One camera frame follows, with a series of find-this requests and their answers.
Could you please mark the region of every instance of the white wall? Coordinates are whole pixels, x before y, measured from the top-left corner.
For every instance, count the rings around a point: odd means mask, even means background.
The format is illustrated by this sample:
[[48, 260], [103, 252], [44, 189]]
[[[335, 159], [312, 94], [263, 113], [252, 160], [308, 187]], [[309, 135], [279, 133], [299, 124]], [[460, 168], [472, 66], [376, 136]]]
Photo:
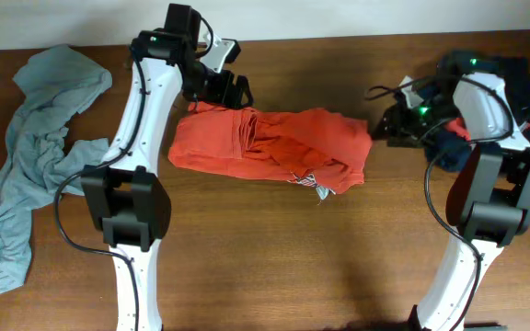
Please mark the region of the white wall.
[[[239, 40], [530, 29], [530, 0], [175, 0]], [[168, 0], [0, 0], [0, 49], [125, 44]]]

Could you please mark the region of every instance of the red fabric piece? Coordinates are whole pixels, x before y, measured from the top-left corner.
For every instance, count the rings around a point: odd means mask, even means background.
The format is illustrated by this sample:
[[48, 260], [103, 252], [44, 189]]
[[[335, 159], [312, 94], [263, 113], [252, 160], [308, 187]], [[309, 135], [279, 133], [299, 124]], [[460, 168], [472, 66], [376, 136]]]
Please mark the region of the red fabric piece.
[[463, 118], [456, 118], [445, 124], [444, 127], [447, 131], [456, 133], [458, 137], [461, 137], [468, 142], [471, 140], [471, 135], [466, 129], [466, 123]]
[[314, 175], [318, 185], [338, 194], [363, 183], [372, 146], [365, 120], [347, 119], [323, 108], [260, 112], [199, 103], [195, 112], [177, 127], [168, 156], [175, 166], [291, 182]]

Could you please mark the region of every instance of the teal cloth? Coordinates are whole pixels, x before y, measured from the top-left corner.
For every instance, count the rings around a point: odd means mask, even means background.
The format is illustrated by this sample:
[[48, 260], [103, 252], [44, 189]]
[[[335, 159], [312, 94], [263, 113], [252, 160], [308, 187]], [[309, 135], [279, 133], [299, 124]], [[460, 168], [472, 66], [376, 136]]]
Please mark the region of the teal cloth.
[[[7, 127], [0, 171], [0, 294], [24, 284], [32, 256], [31, 211], [51, 204], [66, 177], [98, 164], [108, 150], [108, 140], [99, 139], [78, 141], [63, 153], [65, 123], [111, 86], [108, 70], [57, 46], [32, 56], [14, 82], [26, 99]], [[83, 195], [78, 181], [65, 192]]]

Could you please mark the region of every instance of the brown wooden surface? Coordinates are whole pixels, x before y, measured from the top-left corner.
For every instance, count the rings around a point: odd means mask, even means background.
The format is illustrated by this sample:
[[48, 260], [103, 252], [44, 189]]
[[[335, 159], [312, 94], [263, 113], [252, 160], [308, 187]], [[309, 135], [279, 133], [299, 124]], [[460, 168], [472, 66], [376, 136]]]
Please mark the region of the brown wooden surface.
[[[249, 77], [257, 108], [326, 107], [374, 125], [393, 101], [362, 101], [367, 87], [431, 74], [436, 60], [453, 49], [530, 59], [530, 31], [242, 42], [242, 48], [233, 70]], [[68, 140], [111, 138], [130, 86], [131, 73], [122, 66], [127, 51], [78, 50], [111, 71], [113, 87], [71, 121]], [[23, 100], [11, 78], [36, 52], [0, 51], [0, 167], [7, 123]], [[447, 234], [423, 198], [420, 150], [376, 143], [364, 169], [366, 183], [318, 203], [311, 188], [176, 169], [167, 146], [160, 179], [173, 217], [161, 246], [157, 289], [166, 330], [320, 330], [350, 321], [398, 322], [428, 290]], [[433, 178], [435, 204], [443, 211], [455, 176], [435, 171]], [[61, 208], [76, 242], [104, 247], [84, 199], [66, 197]], [[34, 212], [31, 242], [25, 286], [0, 295], [0, 330], [115, 329], [109, 258], [64, 244], [50, 206]], [[467, 320], [530, 330], [530, 230], [489, 270]]]

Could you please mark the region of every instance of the wood grain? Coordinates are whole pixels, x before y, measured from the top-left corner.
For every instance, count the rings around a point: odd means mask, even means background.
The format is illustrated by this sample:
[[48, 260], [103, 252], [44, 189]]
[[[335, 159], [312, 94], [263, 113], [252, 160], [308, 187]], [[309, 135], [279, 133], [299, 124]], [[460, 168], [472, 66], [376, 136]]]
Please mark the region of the wood grain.
[[[431, 74], [453, 49], [530, 59], [530, 31], [242, 42], [232, 69], [248, 76], [257, 108], [326, 107], [377, 123], [390, 99], [364, 102], [372, 85]], [[111, 71], [113, 87], [69, 124], [77, 139], [115, 133], [131, 73], [124, 47], [78, 48]], [[0, 51], [0, 167], [4, 134], [23, 100], [13, 74], [38, 50]], [[169, 123], [174, 133], [176, 111]], [[173, 203], [161, 247], [158, 302], [166, 330], [321, 330], [350, 321], [399, 322], [428, 290], [447, 241], [422, 195], [422, 151], [376, 143], [365, 184], [318, 203], [310, 188], [176, 169], [160, 159]], [[435, 171], [443, 211], [455, 175]], [[74, 240], [104, 247], [85, 201], [65, 197]], [[33, 260], [25, 286], [0, 295], [0, 330], [111, 330], [117, 322], [112, 262], [64, 244], [52, 207], [34, 211]], [[530, 230], [515, 238], [484, 279], [468, 322], [530, 330]]]

